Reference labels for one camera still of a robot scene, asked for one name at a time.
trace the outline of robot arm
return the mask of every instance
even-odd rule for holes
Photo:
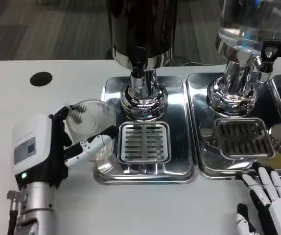
[[[13,171],[20,192],[7,194],[11,200],[8,235],[55,234],[55,190],[67,178],[69,168],[92,159],[118,135],[118,128],[110,126],[70,146],[63,122],[69,109],[63,107],[50,116],[34,115],[15,127]]]
[[[265,235],[281,235],[281,178],[271,167],[253,164],[261,186],[249,175],[241,179],[248,187],[250,196],[258,210],[258,216]],[[236,214],[237,230],[240,235],[258,235],[249,222],[247,206],[239,204]]]

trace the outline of metal grate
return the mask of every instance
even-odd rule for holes
[[[263,121],[259,118],[217,119],[216,139],[226,158],[271,158],[275,152]]]
[[[124,163],[165,163],[171,157],[169,126],[165,122],[125,122],[120,136],[120,160]]]

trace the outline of white countertop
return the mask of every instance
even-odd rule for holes
[[[165,67],[158,75],[182,80],[225,66]],[[30,85],[30,77],[48,71],[53,81]],[[275,63],[281,73],[281,58]],[[65,102],[100,98],[107,79],[128,76],[115,61],[0,62],[0,235],[8,229],[9,189],[17,189],[11,169],[11,135],[15,124],[35,113],[50,114]],[[241,181],[211,181],[198,176],[187,185],[104,186],[92,164],[69,172],[56,193],[59,235],[235,235],[238,203],[249,205],[252,223],[260,230],[257,211]]]

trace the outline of white robotic hand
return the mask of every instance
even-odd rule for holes
[[[269,166],[254,163],[261,185],[251,176],[243,174],[241,179],[248,187],[250,196],[258,210],[258,216],[265,235],[281,235],[281,178]],[[258,235],[249,222],[247,206],[239,204],[236,214],[237,230],[240,235]]]

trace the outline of black mounting hole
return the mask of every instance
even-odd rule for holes
[[[38,72],[34,74],[29,82],[35,87],[42,87],[52,81],[52,75],[49,72]]]

